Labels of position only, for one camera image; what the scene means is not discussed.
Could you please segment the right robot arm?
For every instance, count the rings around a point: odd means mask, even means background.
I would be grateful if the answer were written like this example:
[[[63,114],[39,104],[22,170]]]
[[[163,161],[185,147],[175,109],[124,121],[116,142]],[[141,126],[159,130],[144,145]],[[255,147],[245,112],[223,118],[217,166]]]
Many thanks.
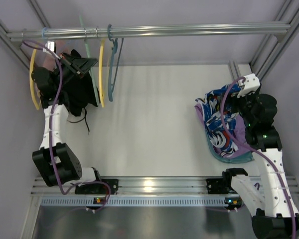
[[[226,90],[221,101],[221,122],[225,132],[224,107],[227,97],[233,101],[233,110],[244,120],[246,143],[236,144],[252,151],[257,164],[263,194],[251,183],[244,169],[228,169],[229,186],[237,192],[248,208],[254,234],[259,239],[296,239],[299,237],[299,211],[295,206],[286,180],[282,144],[273,127],[277,101],[267,94],[259,94],[260,81],[240,77]]]

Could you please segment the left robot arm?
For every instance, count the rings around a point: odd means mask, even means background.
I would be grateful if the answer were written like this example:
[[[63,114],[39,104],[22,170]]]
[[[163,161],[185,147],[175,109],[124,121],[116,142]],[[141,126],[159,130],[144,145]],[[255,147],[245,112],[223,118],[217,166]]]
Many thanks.
[[[69,115],[79,117],[88,104],[97,105],[89,74],[97,62],[96,58],[83,58],[72,50],[59,55],[54,70],[36,67],[31,73],[45,116],[43,140],[32,160],[48,187],[65,183],[76,187],[100,180],[98,171],[82,167],[66,143]]]

